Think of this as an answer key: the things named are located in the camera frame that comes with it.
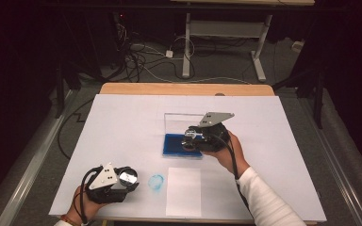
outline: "gray carpet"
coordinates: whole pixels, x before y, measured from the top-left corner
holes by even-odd
[[[298,54],[290,51],[290,40],[284,40],[278,44],[266,43],[263,50],[261,61],[268,77],[266,84],[274,84],[288,77],[291,68]],[[151,43],[151,46],[158,49],[162,53],[166,50],[163,46]],[[198,56],[198,54],[207,54],[205,50],[196,53],[192,59],[194,65],[195,77],[193,80],[201,80],[213,77],[229,77],[243,80],[248,83],[257,84],[255,71],[252,67],[246,51],[255,49],[254,41],[247,41],[241,47],[229,47],[216,52],[211,56]],[[146,56],[149,60],[154,60],[156,56]],[[174,61],[177,74],[181,73],[181,62]],[[182,81],[173,75],[173,65],[166,63],[152,68],[151,73],[147,71],[140,75],[141,82],[163,82],[160,79]],[[103,72],[108,74],[111,69],[103,66]],[[83,86],[77,92],[74,103],[69,106],[69,112],[73,112],[79,106],[86,103],[89,99],[99,92],[100,84],[88,79],[83,79]],[[222,78],[216,80],[206,80],[203,83],[239,83],[239,81]],[[336,177],[329,162],[324,154],[323,143],[319,139],[318,131],[311,123],[310,116],[307,115],[306,109],[302,105],[302,101],[296,98],[294,89],[280,89],[276,92],[281,97],[282,104],[286,111],[288,121],[292,128],[292,132],[296,138],[298,146],[302,152],[302,156],[307,165],[314,186],[317,189],[322,207],[325,211],[328,221],[320,225],[358,225],[356,219],[352,215],[352,211],[345,202],[345,198],[341,193],[340,185],[336,181]],[[344,172],[354,187],[357,198],[362,203],[362,158],[359,151],[355,148],[349,134],[337,112],[333,108],[332,100],[328,93],[324,94],[324,108],[322,112],[323,129],[327,140],[333,150],[336,151],[337,158],[341,163]],[[88,116],[91,103],[80,108],[77,113],[81,113],[81,120]],[[42,132],[35,135],[33,140],[25,149],[16,164],[12,167],[12,171],[8,175],[7,180],[0,187],[0,214],[5,208],[12,191],[19,183],[33,153],[38,146],[38,140],[42,139],[43,131],[46,131],[50,125],[49,121],[54,115],[55,106],[47,119],[47,122],[41,126]],[[71,155],[78,137],[82,131],[83,122],[77,122],[77,116],[70,115],[70,119],[65,123],[60,133],[60,144],[67,155]],[[52,201],[55,198],[61,178],[66,170],[68,160],[60,152],[57,140],[51,145],[48,154],[41,166],[38,177],[29,191],[25,202],[20,209],[17,217],[14,219],[13,225],[53,225],[57,222],[57,218],[48,216]],[[143,222],[114,222],[114,225],[182,225],[169,223],[143,223]]]

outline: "white tabletop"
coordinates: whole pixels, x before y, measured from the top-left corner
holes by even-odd
[[[216,159],[162,156],[165,113],[209,111],[235,113],[223,124],[239,137],[251,166],[303,220],[326,220],[284,109],[275,96],[97,95],[49,214],[66,213],[84,174],[111,162],[114,167],[135,169],[140,185],[123,203],[101,209],[98,218],[252,222],[233,175]],[[184,216],[169,216],[167,208],[174,197],[168,195],[177,191],[177,173],[190,173],[194,178],[183,185],[193,189],[190,195],[196,208],[186,210]],[[155,176],[164,179],[160,189],[149,186]]]

